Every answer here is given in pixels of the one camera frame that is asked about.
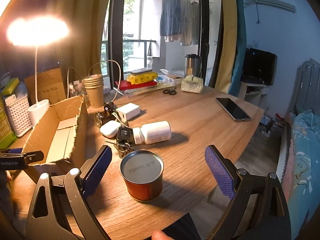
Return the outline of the open cardboard box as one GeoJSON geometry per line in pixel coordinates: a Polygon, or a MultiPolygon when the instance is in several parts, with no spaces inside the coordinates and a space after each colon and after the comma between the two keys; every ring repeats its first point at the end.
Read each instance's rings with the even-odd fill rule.
{"type": "Polygon", "coordinates": [[[37,181],[40,174],[63,175],[80,168],[85,158],[87,108],[85,97],[75,96],[51,105],[24,143],[22,152],[42,151],[44,158],[25,172],[37,181]]]}

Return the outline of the white earbuds case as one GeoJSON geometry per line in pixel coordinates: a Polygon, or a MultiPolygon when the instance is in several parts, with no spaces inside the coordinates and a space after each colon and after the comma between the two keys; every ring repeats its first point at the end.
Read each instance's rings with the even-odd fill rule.
{"type": "Polygon", "coordinates": [[[100,127],[100,133],[107,138],[114,138],[120,127],[121,124],[119,122],[110,120],[100,127]]]}

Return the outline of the white small boxes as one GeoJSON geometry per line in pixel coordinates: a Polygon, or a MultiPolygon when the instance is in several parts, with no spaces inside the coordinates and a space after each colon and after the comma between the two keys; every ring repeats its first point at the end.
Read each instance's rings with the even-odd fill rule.
{"type": "Polygon", "coordinates": [[[184,76],[180,73],[172,72],[166,69],[160,69],[160,74],[157,76],[157,82],[163,84],[179,85],[184,76]]]}

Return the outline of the white power adapter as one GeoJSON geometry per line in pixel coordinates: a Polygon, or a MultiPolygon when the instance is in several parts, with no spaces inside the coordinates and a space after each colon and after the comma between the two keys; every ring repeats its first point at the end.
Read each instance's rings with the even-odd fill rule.
{"type": "Polygon", "coordinates": [[[140,115],[140,106],[134,103],[128,103],[116,109],[116,113],[122,121],[129,121],[135,116],[140,115]]]}

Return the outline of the black television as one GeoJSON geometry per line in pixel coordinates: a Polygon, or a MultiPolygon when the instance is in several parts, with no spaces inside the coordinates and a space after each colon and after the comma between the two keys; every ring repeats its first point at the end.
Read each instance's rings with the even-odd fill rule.
{"type": "Polygon", "coordinates": [[[273,85],[277,55],[268,51],[247,48],[242,67],[241,81],[260,85],[273,85]]]}

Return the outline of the white pill bottle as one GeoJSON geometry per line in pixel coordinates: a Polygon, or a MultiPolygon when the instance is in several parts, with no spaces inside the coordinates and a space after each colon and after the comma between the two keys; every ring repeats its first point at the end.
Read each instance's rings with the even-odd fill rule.
{"type": "Polygon", "coordinates": [[[167,121],[144,124],[132,129],[136,145],[154,144],[171,139],[171,127],[167,121]]]}

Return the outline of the yellow teal curtain right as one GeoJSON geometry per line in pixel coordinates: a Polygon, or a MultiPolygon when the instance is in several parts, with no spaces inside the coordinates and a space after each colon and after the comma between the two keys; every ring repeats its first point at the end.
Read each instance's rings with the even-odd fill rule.
{"type": "Polygon", "coordinates": [[[238,96],[246,52],[243,0],[222,0],[222,50],[214,88],[238,96]]]}

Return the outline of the black scissors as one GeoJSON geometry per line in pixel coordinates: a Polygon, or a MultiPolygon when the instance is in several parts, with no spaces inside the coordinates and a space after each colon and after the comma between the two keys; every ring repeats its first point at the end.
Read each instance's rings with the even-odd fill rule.
{"type": "Polygon", "coordinates": [[[177,94],[176,86],[170,87],[170,88],[166,88],[166,89],[163,90],[162,93],[163,94],[168,94],[168,95],[175,95],[175,94],[177,94]]]}

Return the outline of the white plastic basket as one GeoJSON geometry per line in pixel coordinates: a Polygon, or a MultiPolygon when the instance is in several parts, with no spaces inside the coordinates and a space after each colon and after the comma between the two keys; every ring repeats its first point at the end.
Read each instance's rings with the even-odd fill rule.
{"type": "Polygon", "coordinates": [[[22,137],[32,129],[29,116],[29,101],[27,95],[17,97],[16,95],[7,96],[5,104],[9,115],[9,120],[18,138],[22,137]]]}

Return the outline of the black car key with keyring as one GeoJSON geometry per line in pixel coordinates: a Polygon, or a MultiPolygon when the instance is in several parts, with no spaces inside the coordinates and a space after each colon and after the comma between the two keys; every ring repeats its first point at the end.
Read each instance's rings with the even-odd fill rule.
{"type": "Polygon", "coordinates": [[[119,157],[122,159],[125,157],[125,155],[134,151],[134,149],[132,148],[135,143],[133,137],[133,129],[120,127],[116,135],[116,140],[111,141],[107,139],[105,142],[114,145],[114,147],[118,151],[119,157]]]}

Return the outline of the small black flashlight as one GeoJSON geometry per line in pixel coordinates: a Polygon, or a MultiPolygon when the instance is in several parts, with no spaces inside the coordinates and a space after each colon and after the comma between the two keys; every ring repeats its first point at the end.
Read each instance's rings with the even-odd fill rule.
{"type": "Polygon", "coordinates": [[[108,102],[104,104],[104,112],[112,113],[114,111],[114,103],[108,102]]]}

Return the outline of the red tin can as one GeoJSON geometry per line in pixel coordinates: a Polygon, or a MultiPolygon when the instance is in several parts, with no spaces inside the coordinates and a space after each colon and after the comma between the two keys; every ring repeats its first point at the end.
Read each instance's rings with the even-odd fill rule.
{"type": "Polygon", "coordinates": [[[164,163],[159,155],[147,150],[132,151],[121,160],[119,169],[133,199],[148,202],[161,194],[164,163]]]}

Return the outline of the steel thermos mug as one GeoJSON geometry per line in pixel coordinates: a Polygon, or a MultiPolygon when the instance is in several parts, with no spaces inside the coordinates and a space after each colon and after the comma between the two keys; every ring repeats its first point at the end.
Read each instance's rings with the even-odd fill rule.
{"type": "Polygon", "coordinates": [[[196,54],[185,55],[185,76],[193,75],[201,77],[201,57],[196,54]]]}

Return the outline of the blue hanging shirt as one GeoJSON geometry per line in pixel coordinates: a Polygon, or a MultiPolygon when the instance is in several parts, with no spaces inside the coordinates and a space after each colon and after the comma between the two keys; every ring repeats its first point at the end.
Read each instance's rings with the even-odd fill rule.
{"type": "Polygon", "coordinates": [[[181,33],[181,2],[165,0],[160,21],[160,35],[173,36],[181,33]]]}

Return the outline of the black smartphone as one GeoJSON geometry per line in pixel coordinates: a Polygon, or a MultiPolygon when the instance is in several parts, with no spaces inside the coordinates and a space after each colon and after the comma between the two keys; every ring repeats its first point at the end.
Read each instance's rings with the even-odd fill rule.
{"type": "Polygon", "coordinates": [[[216,101],[234,121],[251,121],[251,117],[230,98],[216,98],[216,101]]]}

